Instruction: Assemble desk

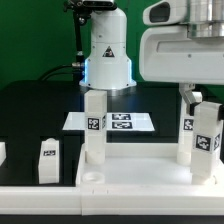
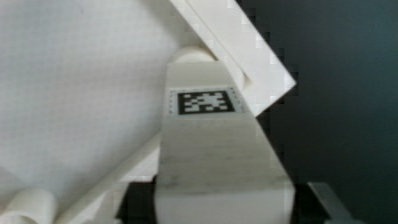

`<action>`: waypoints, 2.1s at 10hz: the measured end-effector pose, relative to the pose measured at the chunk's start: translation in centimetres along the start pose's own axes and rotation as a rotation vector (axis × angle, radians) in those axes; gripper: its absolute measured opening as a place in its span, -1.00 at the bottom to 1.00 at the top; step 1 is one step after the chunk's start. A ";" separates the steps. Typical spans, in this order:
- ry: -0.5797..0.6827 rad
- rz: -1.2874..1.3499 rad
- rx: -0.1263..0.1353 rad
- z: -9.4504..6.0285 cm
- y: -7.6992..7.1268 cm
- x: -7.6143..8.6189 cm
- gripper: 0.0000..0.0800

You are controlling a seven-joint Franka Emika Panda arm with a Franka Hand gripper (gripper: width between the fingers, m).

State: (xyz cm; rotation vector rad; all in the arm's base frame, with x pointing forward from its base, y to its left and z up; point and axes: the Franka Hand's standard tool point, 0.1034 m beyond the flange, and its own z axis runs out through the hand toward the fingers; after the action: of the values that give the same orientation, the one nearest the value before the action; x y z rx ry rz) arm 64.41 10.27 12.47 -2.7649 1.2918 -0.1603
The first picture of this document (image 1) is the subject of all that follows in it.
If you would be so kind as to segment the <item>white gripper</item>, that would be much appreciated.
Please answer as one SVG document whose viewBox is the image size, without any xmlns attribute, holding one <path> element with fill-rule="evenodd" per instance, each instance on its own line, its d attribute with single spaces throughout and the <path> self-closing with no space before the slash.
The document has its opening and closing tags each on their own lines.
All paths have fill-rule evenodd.
<svg viewBox="0 0 224 224">
<path fill-rule="evenodd" d="M 184 25 L 149 28 L 140 41 L 139 71 L 145 81 L 180 83 L 193 116 L 194 84 L 224 84 L 224 38 L 190 39 Z"/>
</svg>

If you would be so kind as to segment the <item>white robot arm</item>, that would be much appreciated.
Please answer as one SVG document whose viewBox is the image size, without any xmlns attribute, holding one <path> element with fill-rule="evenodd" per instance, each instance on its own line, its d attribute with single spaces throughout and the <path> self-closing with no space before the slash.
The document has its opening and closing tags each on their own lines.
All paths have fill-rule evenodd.
<svg viewBox="0 0 224 224">
<path fill-rule="evenodd" d="M 126 55 L 126 22 L 105 0 L 84 0 L 92 9 L 91 53 L 83 83 L 123 89 L 134 83 Z M 192 114 L 196 84 L 224 85 L 224 0 L 160 0 L 143 11 L 139 72 L 151 82 L 172 82 Z"/>
</svg>

